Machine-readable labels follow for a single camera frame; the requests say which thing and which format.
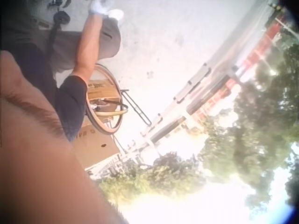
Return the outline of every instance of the tire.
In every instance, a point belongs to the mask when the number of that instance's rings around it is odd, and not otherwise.
[[[101,70],[101,72],[115,85],[115,87],[117,88],[117,91],[120,95],[120,104],[122,104],[122,94],[121,94],[121,90],[117,84],[116,79],[114,78],[114,76],[112,75],[112,73],[103,65],[101,64],[96,64],[96,68],[98,70]],[[116,133],[118,131],[118,129],[121,126],[121,122],[122,122],[122,114],[119,116],[118,121],[116,123],[116,125],[113,128],[109,128],[107,127],[103,122],[101,122],[101,120],[95,115],[95,112],[93,111],[93,109],[90,108],[90,104],[89,104],[89,99],[87,98],[87,94],[86,94],[86,115],[89,118],[91,124],[101,133],[106,134],[106,135],[112,135],[114,133]]]

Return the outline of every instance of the red structure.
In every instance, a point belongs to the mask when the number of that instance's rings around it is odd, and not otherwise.
[[[242,68],[243,72],[249,70],[253,65],[259,62],[260,56],[264,55],[265,52],[271,47],[272,40],[276,34],[280,31],[282,25],[278,22],[275,22],[269,27],[265,35],[259,41],[254,50],[249,54],[247,59],[243,62]],[[231,89],[237,84],[233,79],[229,79],[222,88],[220,88],[211,98],[209,98],[193,115],[192,117],[200,122],[204,120],[211,109],[223,98],[227,97],[231,93]]]
[[[260,42],[257,44],[255,49],[249,54],[247,59],[244,61],[242,67],[244,71],[250,69],[253,65],[259,62],[260,55],[263,55],[272,45],[272,40],[276,34],[280,31],[282,25],[278,22],[275,22],[272,26],[269,27],[265,35],[262,37]]]

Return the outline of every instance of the black sleeve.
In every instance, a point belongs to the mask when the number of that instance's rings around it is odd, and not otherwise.
[[[73,141],[81,129],[86,107],[87,86],[78,76],[68,76],[55,95],[55,109],[65,135]]]

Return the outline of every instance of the black shirt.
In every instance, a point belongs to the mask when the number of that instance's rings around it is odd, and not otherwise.
[[[14,56],[24,77],[43,93],[56,110],[68,140],[74,140],[85,115],[85,82],[78,76],[68,76],[57,88],[44,53],[32,43],[14,44],[2,50]]]

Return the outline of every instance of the white glove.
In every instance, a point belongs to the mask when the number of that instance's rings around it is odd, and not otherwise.
[[[89,12],[94,14],[106,14],[112,4],[112,0],[91,0]]]

